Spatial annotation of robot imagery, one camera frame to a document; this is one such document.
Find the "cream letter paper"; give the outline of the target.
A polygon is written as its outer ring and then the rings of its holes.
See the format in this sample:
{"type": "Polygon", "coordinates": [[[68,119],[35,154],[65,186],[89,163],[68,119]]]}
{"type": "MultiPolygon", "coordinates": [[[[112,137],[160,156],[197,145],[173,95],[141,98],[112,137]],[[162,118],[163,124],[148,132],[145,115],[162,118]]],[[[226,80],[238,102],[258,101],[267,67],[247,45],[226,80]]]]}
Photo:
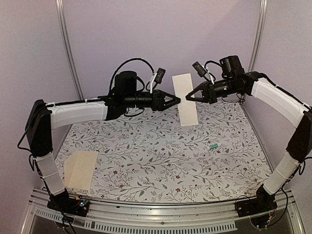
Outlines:
{"type": "Polygon", "coordinates": [[[175,96],[181,99],[177,105],[181,126],[198,125],[196,104],[186,99],[186,96],[193,90],[191,74],[172,76],[172,80],[175,96]]]}

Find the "cream paper envelope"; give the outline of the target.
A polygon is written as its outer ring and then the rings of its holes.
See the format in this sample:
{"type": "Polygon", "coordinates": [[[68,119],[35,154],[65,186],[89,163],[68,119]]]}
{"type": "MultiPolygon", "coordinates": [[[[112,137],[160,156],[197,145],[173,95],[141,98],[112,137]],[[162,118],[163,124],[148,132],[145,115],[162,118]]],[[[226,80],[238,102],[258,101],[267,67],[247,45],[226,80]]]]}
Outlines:
{"type": "Polygon", "coordinates": [[[96,151],[74,151],[64,163],[65,187],[90,190],[97,158],[96,151]]]}

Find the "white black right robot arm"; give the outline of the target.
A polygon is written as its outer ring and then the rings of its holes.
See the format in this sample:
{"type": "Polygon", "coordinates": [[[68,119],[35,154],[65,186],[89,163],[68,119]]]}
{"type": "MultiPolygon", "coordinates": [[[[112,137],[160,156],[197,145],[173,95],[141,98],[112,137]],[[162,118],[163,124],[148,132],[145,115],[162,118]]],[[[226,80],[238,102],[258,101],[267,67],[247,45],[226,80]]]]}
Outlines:
{"type": "Polygon", "coordinates": [[[281,156],[272,174],[258,189],[258,198],[252,202],[255,212],[261,213],[271,204],[270,196],[290,181],[312,150],[312,107],[274,83],[266,74],[246,72],[238,56],[227,56],[216,62],[221,69],[221,80],[215,80],[207,64],[196,61],[192,67],[204,82],[186,95],[188,101],[213,104],[217,99],[232,94],[247,95],[279,115],[282,126],[289,134],[284,136],[285,154],[281,156]]]}

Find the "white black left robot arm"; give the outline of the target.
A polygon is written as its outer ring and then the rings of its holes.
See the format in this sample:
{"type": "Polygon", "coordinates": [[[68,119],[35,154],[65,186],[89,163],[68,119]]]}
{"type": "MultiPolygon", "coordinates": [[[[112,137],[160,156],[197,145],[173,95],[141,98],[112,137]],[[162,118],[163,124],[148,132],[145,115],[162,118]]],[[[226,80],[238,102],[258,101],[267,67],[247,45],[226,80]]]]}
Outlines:
{"type": "Polygon", "coordinates": [[[150,108],[160,112],[179,104],[180,98],[156,88],[164,74],[162,68],[152,74],[148,91],[137,89],[137,83],[143,83],[143,80],[135,71],[123,71],[113,74],[109,93],[105,96],[50,104],[42,99],[35,101],[22,138],[28,141],[31,169],[37,171],[48,194],[54,196],[53,203],[61,211],[69,211],[73,204],[67,197],[68,192],[54,160],[52,131],[85,121],[115,120],[126,114],[129,108],[150,108]]]}

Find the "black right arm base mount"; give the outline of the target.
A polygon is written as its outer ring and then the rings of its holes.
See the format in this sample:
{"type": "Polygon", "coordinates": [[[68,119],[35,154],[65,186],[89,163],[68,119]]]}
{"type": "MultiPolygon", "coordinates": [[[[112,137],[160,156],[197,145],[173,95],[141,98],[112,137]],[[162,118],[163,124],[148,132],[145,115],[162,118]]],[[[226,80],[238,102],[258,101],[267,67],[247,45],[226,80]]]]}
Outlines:
{"type": "Polygon", "coordinates": [[[246,200],[236,200],[234,207],[238,217],[254,215],[250,219],[251,224],[257,229],[265,229],[276,216],[277,203],[275,195],[270,195],[260,188],[255,198],[246,197],[246,200]]]}

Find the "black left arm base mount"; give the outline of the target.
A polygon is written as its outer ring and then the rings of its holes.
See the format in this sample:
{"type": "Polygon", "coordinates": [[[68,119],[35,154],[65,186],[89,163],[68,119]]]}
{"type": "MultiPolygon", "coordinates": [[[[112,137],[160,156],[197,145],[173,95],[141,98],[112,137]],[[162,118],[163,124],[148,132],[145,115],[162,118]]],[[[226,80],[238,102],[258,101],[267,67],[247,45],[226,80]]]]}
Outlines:
{"type": "Polygon", "coordinates": [[[47,207],[51,210],[65,214],[86,217],[89,211],[89,200],[81,195],[70,197],[67,190],[58,194],[50,195],[47,207]]]}

